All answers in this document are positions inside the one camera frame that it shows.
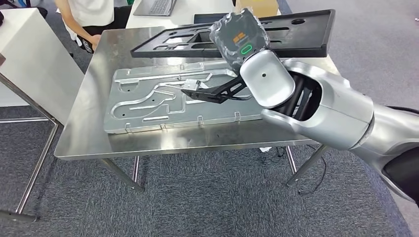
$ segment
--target metal pipe frame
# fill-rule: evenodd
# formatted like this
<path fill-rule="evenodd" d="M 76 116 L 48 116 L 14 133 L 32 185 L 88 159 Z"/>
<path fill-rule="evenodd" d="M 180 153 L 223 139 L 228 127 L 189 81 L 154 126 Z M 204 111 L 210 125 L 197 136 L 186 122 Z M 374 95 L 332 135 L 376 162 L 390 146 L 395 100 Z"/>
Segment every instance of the metal pipe frame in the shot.
<path fill-rule="evenodd" d="M 121 168 L 119 168 L 115 163 L 111 161 L 109 158 L 99 159 L 99 161 L 106 167 L 108 170 L 115 173 L 124 183 L 126 183 L 130 188 L 139 191 L 144 192 L 144 188 L 140 186 L 136 179 L 137 179 L 137 172 L 138 172 L 138 165 L 139 165 L 140 157 L 135 157 L 134 161 L 134 173 L 132 175 L 132 179 L 123 171 Z"/>
<path fill-rule="evenodd" d="M 295 184 L 295 182 L 301 178 L 310 167 L 312 167 L 321 157 L 322 155 L 329 149 L 326 145 L 321 145 L 317 150 L 310 156 L 310 158 L 295 172 L 293 172 L 293 175 L 291 178 L 287 181 L 287 185 L 291 186 Z M 294 159 L 291 155 L 291 150 L 287 150 L 287 156 L 288 160 L 290 161 L 291 170 L 295 169 Z"/>
<path fill-rule="evenodd" d="M 5 62 L 5 57 L 0 53 L 0 66 Z M 38 110 L 44 118 L 10 118 L 10 119 L 0 119 L 0 123 L 18 123 L 18 122 L 36 122 L 36 121 L 51 121 L 53 123 L 53 128 L 48 136 L 48 139 L 43 147 L 41 155 L 38 159 L 38 162 L 32 172 L 31 178 L 29 179 L 28 184 L 26 185 L 23 196 L 21 197 L 19 204 L 15 212 L 2 211 L 0 210 L 0 218 L 9 219 L 13 221 L 23 221 L 23 222 L 35 222 L 39 219 L 37 216 L 23 214 L 23 210 L 26 206 L 28 198 L 32 192 L 34 184 L 38 178 L 39 172 L 42 168 L 42 165 L 45 161 L 46 155 L 51 147 L 52 141 L 57 133 L 58 127 L 62 124 L 55 120 L 55 118 L 48 113 L 41 105 L 35 102 L 31 97 L 29 97 L 25 92 L 19 89 L 14 83 L 12 83 L 6 76 L 0 73 L 0 82 L 2 82 L 7 88 L 13 91 L 26 103 Z"/>

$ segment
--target keyboard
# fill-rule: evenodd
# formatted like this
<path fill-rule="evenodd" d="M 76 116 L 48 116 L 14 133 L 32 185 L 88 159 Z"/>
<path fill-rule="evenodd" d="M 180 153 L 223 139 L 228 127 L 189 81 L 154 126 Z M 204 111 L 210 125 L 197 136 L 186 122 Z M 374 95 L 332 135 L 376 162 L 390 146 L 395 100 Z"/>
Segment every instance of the keyboard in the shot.
<path fill-rule="evenodd" d="M 148 12 L 150 15 L 162 15 L 171 0 L 155 0 Z"/>

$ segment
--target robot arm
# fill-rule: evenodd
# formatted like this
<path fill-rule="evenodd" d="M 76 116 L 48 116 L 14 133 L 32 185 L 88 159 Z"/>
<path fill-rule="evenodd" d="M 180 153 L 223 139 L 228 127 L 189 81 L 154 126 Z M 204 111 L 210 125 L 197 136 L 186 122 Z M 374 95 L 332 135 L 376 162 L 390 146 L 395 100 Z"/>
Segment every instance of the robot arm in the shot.
<path fill-rule="evenodd" d="M 270 50 L 247 59 L 243 81 L 266 121 L 373 167 L 395 193 L 419 203 L 419 117 L 374 104 L 345 78 Z"/>

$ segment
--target white shirt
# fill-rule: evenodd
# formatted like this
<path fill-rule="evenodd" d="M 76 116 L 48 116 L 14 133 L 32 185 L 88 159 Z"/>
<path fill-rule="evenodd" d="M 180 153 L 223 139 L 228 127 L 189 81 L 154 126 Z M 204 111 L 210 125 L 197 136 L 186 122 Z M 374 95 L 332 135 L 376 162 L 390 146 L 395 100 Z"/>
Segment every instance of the white shirt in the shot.
<path fill-rule="evenodd" d="M 114 21 L 114 0 L 68 0 L 71 14 L 80 26 L 106 26 Z M 72 40 L 80 40 L 65 23 Z"/>

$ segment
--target aluminum plate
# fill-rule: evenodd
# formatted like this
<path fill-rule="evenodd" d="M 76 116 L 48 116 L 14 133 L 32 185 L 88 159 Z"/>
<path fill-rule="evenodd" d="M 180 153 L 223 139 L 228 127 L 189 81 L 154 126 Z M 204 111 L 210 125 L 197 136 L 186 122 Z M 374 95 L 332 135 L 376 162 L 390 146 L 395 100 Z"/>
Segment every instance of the aluminum plate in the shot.
<path fill-rule="evenodd" d="M 215 104 L 193 100 L 182 88 L 200 81 L 200 88 L 222 85 L 236 75 L 224 60 L 116 70 L 104 119 L 107 133 L 141 132 L 261 119 L 262 108 L 245 88 Z"/>

